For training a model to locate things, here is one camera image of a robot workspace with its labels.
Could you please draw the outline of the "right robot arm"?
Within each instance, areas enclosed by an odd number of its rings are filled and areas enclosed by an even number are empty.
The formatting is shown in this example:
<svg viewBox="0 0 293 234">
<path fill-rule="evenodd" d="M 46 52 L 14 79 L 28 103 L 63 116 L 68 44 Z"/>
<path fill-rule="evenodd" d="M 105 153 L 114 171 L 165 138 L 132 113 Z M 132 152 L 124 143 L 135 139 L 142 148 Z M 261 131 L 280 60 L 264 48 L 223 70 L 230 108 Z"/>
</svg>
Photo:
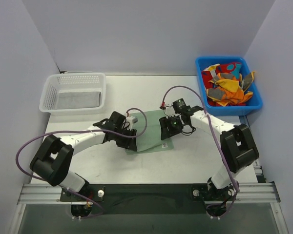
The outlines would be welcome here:
<svg viewBox="0 0 293 234">
<path fill-rule="evenodd" d="M 250 128 L 246 124 L 234 125 L 207 113 L 203 108 L 176 108 L 175 114 L 159 119 L 161 140 L 184 133 L 188 126 L 193 131 L 210 133 L 222 160 L 222 167 L 209 179 L 217 191 L 230 185 L 236 192 L 240 187 L 236 176 L 259 158 L 259 152 Z"/>
</svg>

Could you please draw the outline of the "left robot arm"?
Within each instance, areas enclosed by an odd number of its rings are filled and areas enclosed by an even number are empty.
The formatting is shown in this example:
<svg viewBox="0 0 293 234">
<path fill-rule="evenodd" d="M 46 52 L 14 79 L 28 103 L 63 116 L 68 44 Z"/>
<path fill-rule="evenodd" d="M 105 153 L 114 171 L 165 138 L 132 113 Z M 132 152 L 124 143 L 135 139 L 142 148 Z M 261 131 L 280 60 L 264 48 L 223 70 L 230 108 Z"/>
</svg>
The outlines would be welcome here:
<svg viewBox="0 0 293 234">
<path fill-rule="evenodd" d="M 51 186 L 61 186 L 88 196 L 92 193 L 89 182 L 69 170 L 72 157 L 94 145 L 115 141 L 120 148 L 137 151 L 137 117 L 113 112 L 87 128 L 85 133 L 70 136 L 47 136 L 30 163 L 30 169 Z"/>
</svg>

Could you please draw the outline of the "grey panda towel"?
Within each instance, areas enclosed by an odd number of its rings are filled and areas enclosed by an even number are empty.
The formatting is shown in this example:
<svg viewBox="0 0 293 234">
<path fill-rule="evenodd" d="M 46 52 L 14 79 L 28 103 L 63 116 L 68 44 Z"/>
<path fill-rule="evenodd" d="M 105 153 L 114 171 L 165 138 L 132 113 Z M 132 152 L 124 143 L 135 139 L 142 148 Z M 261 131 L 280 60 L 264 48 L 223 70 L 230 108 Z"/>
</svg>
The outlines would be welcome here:
<svg viewBox="0 0 293 234">
<path fill-rule="evenodd" d="M 58 95 L 56 109 L 83 109 L 100 106 L 101 92 L 65 92 Z"/>
</svg>

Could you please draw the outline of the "green panda towel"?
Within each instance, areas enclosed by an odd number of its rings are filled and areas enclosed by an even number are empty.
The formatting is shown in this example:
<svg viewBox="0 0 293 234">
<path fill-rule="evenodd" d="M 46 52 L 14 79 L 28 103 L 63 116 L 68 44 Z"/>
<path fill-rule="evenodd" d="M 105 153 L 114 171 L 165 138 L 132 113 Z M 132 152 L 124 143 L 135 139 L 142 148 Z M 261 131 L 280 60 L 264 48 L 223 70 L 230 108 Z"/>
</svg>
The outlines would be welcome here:
<svg viewBox="0 0 293 234">
<path fill-rule="evenodd" d="M 160 151 L 173 150 L 172 140 L 161 140 L 161 127 L 159 119 L 164 117 L 161 110 L 145 112 L 147 117 L 147 129 L 144 134 L 136 138 L 137 151 L 125 150 L 127 155 L 147 154 Z"/>
</svg>

